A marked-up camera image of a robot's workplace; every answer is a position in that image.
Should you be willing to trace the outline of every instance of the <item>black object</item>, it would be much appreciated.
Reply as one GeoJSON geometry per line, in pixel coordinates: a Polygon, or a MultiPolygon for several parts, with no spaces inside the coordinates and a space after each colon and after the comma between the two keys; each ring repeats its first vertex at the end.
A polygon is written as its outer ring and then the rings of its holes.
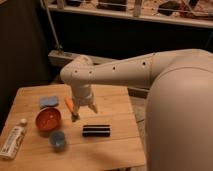
{"type": "Polygon", "coordinates": [[[66,0],[68,6],[79,7],[83,0],[66,0]]]}
{"type": "Polygon", "coordinates": [[[98,9],[126,11],[127,0],[98,0],[98,9]]]}
{"type": "Polygon", "coordinates": [[[109,137],[110,125],[84,125],[82,135],[84,137],[109,137]]]}
{"type": "Polygon", "coordinates": [[[180,9],[180,4],[176,1],[168,1],[159,5],[158,12],[164,15],[171,15],[174,10],[180,9]]]}
{"type": "Polygon", "coordinates": [[[195,7],[196,5],[197,5],[197,2],[198,2],[199,0],[190,0],[189,1],[189,5],[191,6],[191,7],[195,7]]]}

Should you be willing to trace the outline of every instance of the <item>orange object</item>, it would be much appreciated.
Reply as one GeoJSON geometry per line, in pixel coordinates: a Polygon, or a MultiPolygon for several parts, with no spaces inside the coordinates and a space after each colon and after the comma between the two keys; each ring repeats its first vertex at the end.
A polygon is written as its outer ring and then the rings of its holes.
{"type": "Polygon", "coordinates": [[[65,101],[65,104],[67,105],[69,111],[70,111],[70,112],[73,112],[74,104],[73,104],[72,99],[70,99],[69,97],[65,97],[65,98],[64,98],[64,101],[65,101]]]}
{"type": "Polygon", "coordinates": [[[36,126],[39,131],[49,132],[60,126],[61,113],[50,107],[42,110],[36,117],[36,126]]]}

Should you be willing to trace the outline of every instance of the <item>blue cup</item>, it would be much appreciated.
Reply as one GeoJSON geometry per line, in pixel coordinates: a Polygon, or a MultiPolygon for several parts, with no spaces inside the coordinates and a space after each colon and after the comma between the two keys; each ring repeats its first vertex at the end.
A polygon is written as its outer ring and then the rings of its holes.
{"type": "Polygon", "coordinates": [[[51,132],[49,141],[55,150],[63,150],[66,145],[65,135],[62,131],[51,132]]]}

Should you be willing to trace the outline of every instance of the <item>shelf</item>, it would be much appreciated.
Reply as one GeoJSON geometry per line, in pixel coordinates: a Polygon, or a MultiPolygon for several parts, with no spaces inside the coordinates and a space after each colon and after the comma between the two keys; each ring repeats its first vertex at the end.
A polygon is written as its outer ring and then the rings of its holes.
{"type": "MultiPolygon", "coordinates": [[[[208,0],[209,4],[207,3],[206,5],[208,6],[209,11],[199,11],[197,10],[199,9],[198,7],[193,8],[195,9],[193,10],[192,8],[189,7],[187,2],[188,0],[184,1],[176,0],[176,2],[182,6],[182,9],[172,10],[172,15],[170,16],[166,16],[158,12],[159,5],[168,2],[167,0],[144,0],[142,3],[140,2],[140,0],[136,1],[138,2],[135,2],[134,0],[128,0],[126,2],[127,5],[125,7],[125,11],[98,9],[97,6],[98,4],[100,4],[100,2],[97,0],[82,1],[82,2],[75,0],[75,2],[80,3],[78,7],[70,5],[60,6],[57,3],[55,4],[50,3],[48,5],[48,8],[51,11],[58,11],[65,13],[79,13],[79,14],[113,17],[129,20],[141,20],[141,21],[177,24],[201,28],[213,28],[213,2],[211,2],[212,0],[208,0]]],[[[200,0],[200,2],[198,3],[200,6],[202,5],[202,8],[205,7],[205,3],[203,3],[204,1],[206,0],[200,0]]]]}

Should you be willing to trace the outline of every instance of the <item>wooden table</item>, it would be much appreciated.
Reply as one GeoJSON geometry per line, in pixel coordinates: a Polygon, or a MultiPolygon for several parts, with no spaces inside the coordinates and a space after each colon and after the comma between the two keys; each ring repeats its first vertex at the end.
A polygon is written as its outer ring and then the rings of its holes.
{"type": "Polygon", "coordinates": [[[2,131],[0,147],[21,118],[28,120],[27,133],[16,158],[12,161],[0,160],[0,170],[95,171],[144,165],[144,150],[126,87],[94,85],[93,91],[98,114],[88,107],[82,107],[81,120],[73,123],[63,100],[71,96],[68,86],[59,84],[20,88],[2,131]],[[65,133],[67,140],[66,150],[59,153],[54,152],[48,138],[39,135],[35,125],[35,118],[40,111],[39,99],[54,95],[59,97],[57,108],[62,114],[60,130],[65,133]],[[84,124],[110,124],[111,136],[84,138],[84,124]]]}

